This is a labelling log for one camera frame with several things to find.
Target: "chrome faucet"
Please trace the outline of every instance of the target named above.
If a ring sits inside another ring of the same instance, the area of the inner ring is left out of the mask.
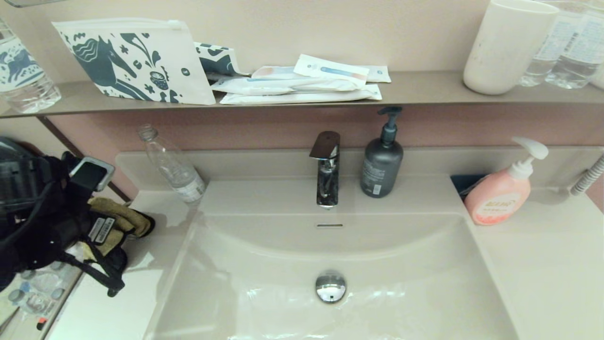
[[[323,131],[317,136],[310,157],[319,160],[316,177],[316,204],[324,209],[338,205],[339,134]]]

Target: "sink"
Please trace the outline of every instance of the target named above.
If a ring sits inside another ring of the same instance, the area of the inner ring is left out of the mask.
[[[467,221],[451,213],[206,212],[145,338],[517,339]],[[316,295],[325,270],[346,279],[334,304]]]

